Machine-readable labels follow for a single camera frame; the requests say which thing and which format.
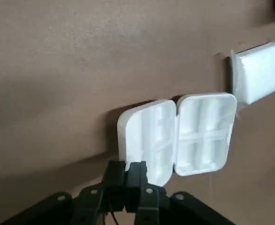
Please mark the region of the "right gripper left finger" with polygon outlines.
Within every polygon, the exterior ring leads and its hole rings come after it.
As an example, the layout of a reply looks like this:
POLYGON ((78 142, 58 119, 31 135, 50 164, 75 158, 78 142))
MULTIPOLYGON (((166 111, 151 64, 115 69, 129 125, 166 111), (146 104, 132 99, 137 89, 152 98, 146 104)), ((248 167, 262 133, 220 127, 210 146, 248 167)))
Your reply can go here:
POLYGON ((110 161, 100 183, 77 197, 54 193, 2 222, 4 225, 103 225, 125 181, 125 162, 110 161))

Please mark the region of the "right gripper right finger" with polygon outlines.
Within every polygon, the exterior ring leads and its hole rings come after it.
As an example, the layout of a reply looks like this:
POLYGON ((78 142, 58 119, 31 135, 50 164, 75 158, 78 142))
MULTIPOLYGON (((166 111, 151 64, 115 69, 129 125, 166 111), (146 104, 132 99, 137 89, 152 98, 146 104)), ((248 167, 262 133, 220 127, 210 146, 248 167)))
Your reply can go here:
POLYGON ((135 225, 232 225, 188 192, 168 196, 163 187, 148 183, 144 161, 130 164, 125 184, 125 209, 135 225))

